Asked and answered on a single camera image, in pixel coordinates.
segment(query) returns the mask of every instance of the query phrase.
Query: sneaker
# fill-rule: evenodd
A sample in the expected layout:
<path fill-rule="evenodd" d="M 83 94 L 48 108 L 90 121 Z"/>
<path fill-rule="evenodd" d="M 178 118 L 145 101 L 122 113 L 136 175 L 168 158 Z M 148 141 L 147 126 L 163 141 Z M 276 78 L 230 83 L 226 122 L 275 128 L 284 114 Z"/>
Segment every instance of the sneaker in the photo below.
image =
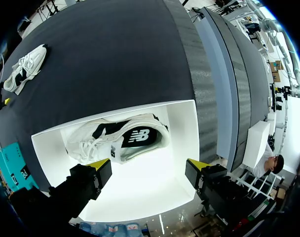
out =
<path fill-rule="evenodd" d="M 18 60 L 12 69 L 10 77 L 4 82 L 4 89 L 15 92 L 17 95 L 22 91 L 25 83 L 32 80 L 40 71 L 45 59 L 47 45 L 41 44 L 33 51 Z"/>
<path fill-rule="evenodd" d="M 100 118 L 76 130 L 67 140 L 70 157 L 82 164 L 110 158 L 124 163 L 132 158 L 166 147 L 168 127 L 153 114 L 138 115 L 120 122 Z"/>

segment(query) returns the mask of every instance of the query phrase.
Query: shoebox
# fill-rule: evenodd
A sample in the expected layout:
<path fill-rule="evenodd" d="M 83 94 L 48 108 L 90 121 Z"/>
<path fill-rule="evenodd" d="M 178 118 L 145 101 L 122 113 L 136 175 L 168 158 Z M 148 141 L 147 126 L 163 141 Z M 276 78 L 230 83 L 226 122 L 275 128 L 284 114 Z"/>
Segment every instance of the shoebox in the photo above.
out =
<path fill-rule="evenodd" d="M 118 122 L 152 113 L 168 126 L 170 143 L 129 162 L 112 162 L 112 176 L 97 200 L 80 213 L 83 221 L 121 222 L 169 211 L 191 200 L 195 190 L 185 176 L 186 160 L 199 160 L 197 113 L 194 100 L 148 104 L 101 113 L 71 121 L 32 136 L 39 163 L 56 187 L 78 164 L 65 148 L 68 137 L 85 123 L 104 118 Z"/>

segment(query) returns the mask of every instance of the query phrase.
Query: white shirt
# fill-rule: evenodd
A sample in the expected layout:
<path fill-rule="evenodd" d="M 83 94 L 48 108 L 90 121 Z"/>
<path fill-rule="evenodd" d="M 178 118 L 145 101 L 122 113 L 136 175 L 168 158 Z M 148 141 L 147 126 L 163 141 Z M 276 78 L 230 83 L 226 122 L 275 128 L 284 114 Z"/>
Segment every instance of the white shirt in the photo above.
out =
<path fill-rule="evenodd" d="M 255 166 L 255 168 L 250 168 L 250 167 L 246 167 L 247 170 L 249 170 L 250 172 L 252 172 L 252 174 L 257 177 L 257 178 L 261 178 L 265 173 L 265 169 L 264 169 L 264 164 L 265 161 L 268 160 L 269 157 L 273 157 L 273 151 L 270 148 L 269 144 L 266 144 L 266 148 L 265 148 L 265 152 L 263 154 L 263 156 L 261 157 L 259 163 L 257 164 L 257 166 Z"/>

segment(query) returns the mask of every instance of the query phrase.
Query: white box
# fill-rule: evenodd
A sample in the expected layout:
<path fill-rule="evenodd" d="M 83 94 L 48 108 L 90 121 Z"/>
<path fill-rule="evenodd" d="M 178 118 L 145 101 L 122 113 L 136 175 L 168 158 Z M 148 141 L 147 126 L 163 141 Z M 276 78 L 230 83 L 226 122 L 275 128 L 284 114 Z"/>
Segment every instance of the white box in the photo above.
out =
<path fill-rule="evenodd" d="M 51 186 L 70 175 L 77 161 L 68 156 L 65 142 L 84 123 L 99 118 L 120 121 L 153 113 L 169 127 L 166 148 L 140 155 L 125 164 L 112 162 L 112 176 L 97 200 L 90 200 L 79 217 L 89 222 L 120 222 L 156 215 L 194 198 L 185 176 L 186 160 L 199 160 L 195 101 L 172 101 L 106 112 L 71 121 L 32 136 L 39 163 Z"/>
<path fill-rule="evenodd" d="M 243 164 L 255 168 L 263 156 L 267 144 L 270 124 L 259 121 L 248 130 L 247 145 L 244 152 Z"/>
<path fill-rule="evenodd" d="M 273 112 L 273 111 L 271 111 L 267 114 L 267 122 L 270 123 L 270 126 L 269 126 L 269 134 L 270 135 L 274 135 L 274 133 L 275 133 L 276 115 L 277 115 L 277 113 Z"/>

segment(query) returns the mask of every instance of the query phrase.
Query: teal box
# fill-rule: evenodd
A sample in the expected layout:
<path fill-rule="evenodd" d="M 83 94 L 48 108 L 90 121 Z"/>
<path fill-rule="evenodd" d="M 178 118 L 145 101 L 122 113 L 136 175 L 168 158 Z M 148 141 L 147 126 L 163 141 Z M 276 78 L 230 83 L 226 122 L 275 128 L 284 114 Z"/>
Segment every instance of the teal box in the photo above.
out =
<path fill-rule="evenodd" d="M 13 143 L 0 151 L 0 169 L 12 191 L 21 188 L 38 188 L 30 171 L 28 170 L 18 143 Z"/>

